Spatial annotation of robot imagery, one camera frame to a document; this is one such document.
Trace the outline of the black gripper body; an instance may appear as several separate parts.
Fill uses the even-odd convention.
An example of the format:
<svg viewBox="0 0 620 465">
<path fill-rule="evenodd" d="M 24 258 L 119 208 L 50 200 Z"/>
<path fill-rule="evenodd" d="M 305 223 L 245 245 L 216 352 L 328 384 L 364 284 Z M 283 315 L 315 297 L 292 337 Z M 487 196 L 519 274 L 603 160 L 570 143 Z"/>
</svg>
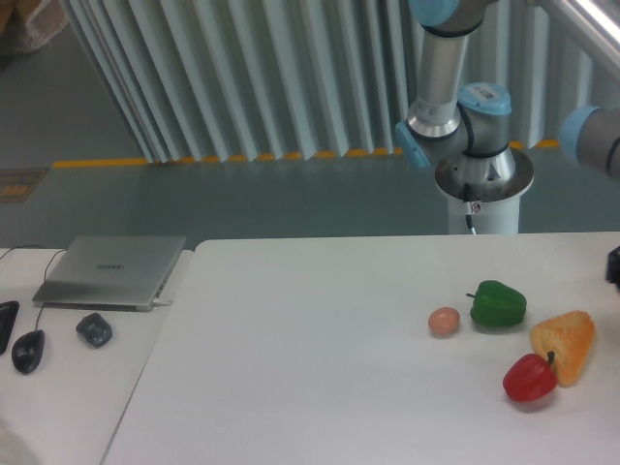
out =
<svg viewBox="0 0 620 465">
<path fill-rule="evenodd" d="M 605 280 L 620 290 L 620 247 L 617 246 L 607 254 Z"/>
</svg>

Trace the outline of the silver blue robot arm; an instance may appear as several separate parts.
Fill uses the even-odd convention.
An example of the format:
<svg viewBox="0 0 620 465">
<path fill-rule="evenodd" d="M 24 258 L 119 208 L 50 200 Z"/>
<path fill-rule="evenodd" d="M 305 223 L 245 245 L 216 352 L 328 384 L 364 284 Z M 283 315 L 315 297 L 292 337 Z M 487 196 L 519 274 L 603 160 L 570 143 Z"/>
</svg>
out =
<svg viewBox="0 0 620 465">
<path fill-rule="evenodd" d="M 409 1 L 424 29 L 417 97 L 395 135 L 416 168 L 431 166 L 447 200 L 449 233 L 517 234 L 531 160 L 509 147 L 511 95 L 499 84 L 460 85 L 469 36 L 497 1 Z M 527 1 L 568 29 L 619 81 L 619 1 Z M 564 153 L 619 181 L 619 108 L 581 107 L 560 131 Z"/>
</svg>

